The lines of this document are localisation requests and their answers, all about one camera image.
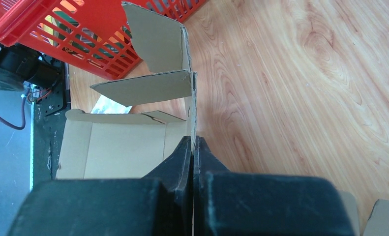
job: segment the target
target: cardboard flap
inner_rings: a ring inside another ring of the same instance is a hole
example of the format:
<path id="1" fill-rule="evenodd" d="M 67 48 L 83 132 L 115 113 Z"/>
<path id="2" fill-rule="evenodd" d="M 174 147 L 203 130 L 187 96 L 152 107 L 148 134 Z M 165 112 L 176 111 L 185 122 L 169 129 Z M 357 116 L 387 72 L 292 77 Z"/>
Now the cardboard flap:
<path id="1" fill-rule="evenodd" d="M 359 216 L 357 201 L 352 193 L 339 191 L 340 198 L 342 200 L 345 211 L 348 214 L 349 220 L 351 221 L 352 229 L 354 230 L 355 236 L 359 236 Z"/>
<path id="2" fill-rule="evenodd" d="M 389 236 L 389 201 L 379 199 L 366 223 L 364 236 Z"/>
<path id="3" fill-rule="evenodd" d="M 109 81 L 91 88 L 128 107 L 191 96 L 191 76 L 187 70 L 179 70 Z"/>
<path id="4" fill-rule="evenodd" d="M 67 120 L 87 121 L 105 124 L 162 124 L 144 114 L 87 114 L 79 109 L 65 113 Z"/>
<path id="5" fill-rule="evenodd" d="M 153 73 L 190 69 L 187 33 L 183 24 L 148 9 L 123 2 L 132 45 Z"/>
<path id="6" fill-rule="evenodd" d="M 187 125 L 187 130 L 191 136 L 191 150 L 194 151 L 194 147 L 196 145 L 197 140 L 197 73 L 192 73 L 191 83 L 192 83 L 192 91 L 191 91 L 191 105 L 189 111 L 189 120 L 190 123 Z"/>
<path id="7" fill-rule="evenodd" d="M 91 122 L 67 119 L 56 177 L 83 178 L 91 137 Z"/>
<path id="8" fill-rule="evenodd" d="M 165 123 L 184 122 L 185 121 L 183 119 L 180 119 L 178 117 L 175 117 L 173 115 L 170 115 L 170 114 L 162 112 L 162 111 L 146 112 L 146 113 L 144 113 L 144 115 L 148 115 L 152 118 L 158 119 L 158 120 L 163 121 Z"/>

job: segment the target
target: black cable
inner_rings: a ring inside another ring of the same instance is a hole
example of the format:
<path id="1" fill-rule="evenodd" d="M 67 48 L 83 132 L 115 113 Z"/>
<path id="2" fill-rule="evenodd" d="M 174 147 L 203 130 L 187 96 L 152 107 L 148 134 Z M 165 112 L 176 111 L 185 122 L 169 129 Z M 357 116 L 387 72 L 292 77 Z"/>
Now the black cable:
<path id="1" fill-rule="evenodd" d="M 16 130 L 22 130 L 25 128 L 25 102 L 26 102 L 26 97 L 28 96 L 29 94 L 29 91 L 30 89 L 28 88 L 22 98 L 22 125 L 21 126 L 15 126 L 11 123 L 9 123 L 8 121 L 6 121 L 5 119 L 3 119 L 1 116 L 0 116 L 0 122 L 2 122 L 3 124 L 9 126 L 10 128 L 13 128 L 13 129 L 16 129 Z"/>

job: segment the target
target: cardboard corner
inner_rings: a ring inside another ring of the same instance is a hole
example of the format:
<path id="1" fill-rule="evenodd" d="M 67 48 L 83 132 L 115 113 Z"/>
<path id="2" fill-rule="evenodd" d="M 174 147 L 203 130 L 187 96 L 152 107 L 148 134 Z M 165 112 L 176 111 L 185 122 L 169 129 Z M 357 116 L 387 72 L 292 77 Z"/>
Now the cardboard corner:
<path id="1" fill-rule="evenodd" d="M 379 199 L 374 204 L 363 236 L 389 236 L 389 201 Z"/>

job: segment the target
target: corrugated cardboard edge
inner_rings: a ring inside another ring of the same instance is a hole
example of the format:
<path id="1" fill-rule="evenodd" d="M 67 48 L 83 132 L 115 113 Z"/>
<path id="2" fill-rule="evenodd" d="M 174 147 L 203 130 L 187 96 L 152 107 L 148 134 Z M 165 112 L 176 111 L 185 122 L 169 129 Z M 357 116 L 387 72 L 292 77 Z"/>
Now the corrugated cardboard edge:
<path id="1" fill-rule="evenodd" d="M 80 109 L 65 113 L 67 120 L 86 121 L 106 124 L 162 124 L 144 114 L 88 114 Z"/>
<path id="2" fill-rule="evenodd" d="M 351 193 L 345 191 L 339 191 L 339 195 L 343 206 L 345 207 L 345 211 L 348 214 L 349 220 L 351 221 L 355 236 L 360 236 L 358 207 L 355 197 Z"/>
<path id="3" fill-rule="evenodd" d="M 389 236 L 389 201 L 375 202 L 363 236 Z"/>
<path id="4" fill-rule="evenodd" d="M 190 44 L 188 43 L 188 32 L 184 25 L 181 27 L 181 48 L 182 48 L 182 65 L 183 69 L 191 70 Z"/>
<path id="5" fill-rule="evenodd" d="M 168 113 L 162 112 L 162 111 L 153 111 L 153 112 L 145 112 L 144 115 L 150 116 L 152 118 L 155 118 L 157 120 L 160 120 L 165 123 L 170 122 L 184 122 L 185 120 L 175 117 L 173 115 L 170 115 Z"/>
<path id="6" fill-rule="evenodd" d="M 191 151 L 194 153 L 194 147 L 196 146 L 197 137 L 197 72 L 194 72 L 191 76 L 192 81 L 192 95 L 191 95 L 191 119 L 189 119 L 190 135 L 191 135 Z"/>

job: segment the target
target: cardboard panel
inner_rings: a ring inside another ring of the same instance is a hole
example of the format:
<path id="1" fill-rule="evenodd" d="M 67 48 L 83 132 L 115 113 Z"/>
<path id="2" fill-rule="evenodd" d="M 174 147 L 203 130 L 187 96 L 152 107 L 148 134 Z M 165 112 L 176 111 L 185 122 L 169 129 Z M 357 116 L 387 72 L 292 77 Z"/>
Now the cardboard panel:
<path id="1" fill-rule="evenodd" d="M 181 70 L 183 25 L 153 11 L 122 3 L 132 34 L 132 45 L 154 73 Z"/>
<path id="2" fill-rule="evenodd" d="M 357 201 L 355 200 L 355 197 L 351 193 L 344 192 L 344 191 L 339 191 L 339 195 L 340 198 L 342 199 L 343 206 L 345 207 L 346 213 L 349 216 L 349 220 L 351 221 L 355 236 L 360 236 L 358 208 L 357 208 Z"/>
<path id="3" fill-rule="evenodd" d="M 188 33 L 185 27 L 181 30 L 181 41 L 182 41 L 182 68 L 191 71 L 191 56 L 190 46 L 188 44 Z"/>
<path id="4" fill-rule="evenodd" d="M 164 123 L 184 122 L 185 121 L 183 119 L 180 119 L 178 117 L 175 117 L 173 115 L 170 115 L 170 114 L 162 112 L 162 111 L 146 112 L 146 113 L 144 113 L 144 115 L 148 115 L 150 117 L 153 117 L 155 119 L 163 121 Z"/>
<path id="5" fill-rule="evenodd" d="M 363 236 L 389 236 L 389 201 L 377 200 Z"/>
<path id="6" fill-rule="evenodd" d="M 81 179 L 84 177 L 91 127 L 91 122 L 69 119 L 65 122 L 57 178 Z"/>
<path id="7" fill-rule="evenodd" d="M 136 106 L 191 96 L 189 75 L 187 70 L 180 70 L 105 82 L 91 88 L 124 106 Z"/>
<path id="8" fill-rule="evenodd" d="M 107 124 L 161 124 L 151 117 L 143 114 L 87 114 L 79 109 L 73 109 L 65 113 L 69 120 L 87 121 L 92 123 Z"/>
<path id="9" fill-rule="evenodd" d="M 84 178 L 141 178 L 162 162 L 165 125 L 93 124 Z"/>
<path id="10" fill-rule="evenodd" d="M 164 156 L 167 159 L 176 149 L 183 136 L 189 135 L 186 132 L 185 122 L 168 123 L 165 129 Z"/>

